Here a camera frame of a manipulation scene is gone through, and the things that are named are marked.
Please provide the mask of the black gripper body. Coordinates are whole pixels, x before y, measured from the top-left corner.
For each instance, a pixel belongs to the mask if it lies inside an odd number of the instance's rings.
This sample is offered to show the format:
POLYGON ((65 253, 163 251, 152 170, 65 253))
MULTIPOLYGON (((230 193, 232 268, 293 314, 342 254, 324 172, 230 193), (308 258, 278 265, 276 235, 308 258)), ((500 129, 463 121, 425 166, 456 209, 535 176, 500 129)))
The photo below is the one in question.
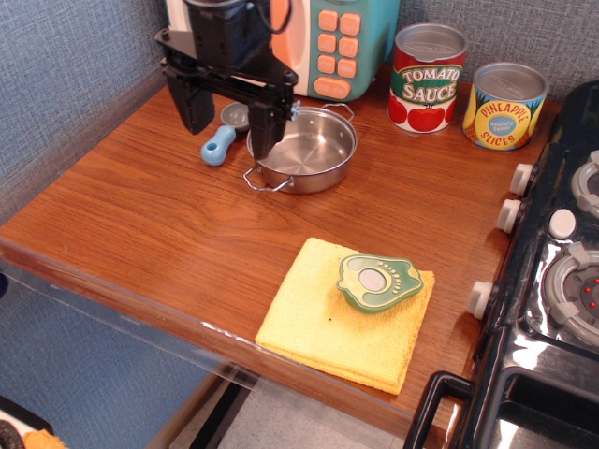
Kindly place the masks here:
POLYGON ((260 19, 199 18, 190 31, 165 28, 155 40, 165 52, 165 76, 190 79, 248 107, 263 102, 285 117, 295 114, 298 75, 274 55, 268 25, 260 19))

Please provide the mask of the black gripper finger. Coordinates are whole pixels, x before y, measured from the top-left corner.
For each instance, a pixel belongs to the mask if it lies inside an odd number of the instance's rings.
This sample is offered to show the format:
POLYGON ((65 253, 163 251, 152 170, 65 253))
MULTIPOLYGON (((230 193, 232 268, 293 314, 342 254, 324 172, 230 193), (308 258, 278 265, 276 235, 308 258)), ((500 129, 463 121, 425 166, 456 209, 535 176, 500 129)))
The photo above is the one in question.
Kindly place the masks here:
POLYGON ((263 102, 254 102, 249 106, 249 123, 253 156, 263 160, 285 133, 285 114, 276 106, 263 102))
POLYGON ((215 116, 212 92, 190 79, 166 74, 168 89, 184 127, 197 135, 212 123, 215 116))

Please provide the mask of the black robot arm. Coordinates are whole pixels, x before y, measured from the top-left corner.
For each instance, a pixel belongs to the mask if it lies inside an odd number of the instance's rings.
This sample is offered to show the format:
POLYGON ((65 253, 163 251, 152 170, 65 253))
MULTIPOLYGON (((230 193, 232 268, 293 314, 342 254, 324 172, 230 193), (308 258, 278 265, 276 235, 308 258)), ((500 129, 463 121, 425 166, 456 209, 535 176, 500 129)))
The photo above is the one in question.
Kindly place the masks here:
POLYGON ((165 28, 163 73, 184 126, 194 135, 213 120, 216 94, 249 109, 256 160, 280 142, 294 117, 298 75, 271 48, 277 34, 268 1, 188 1, 187 31, 165 28))

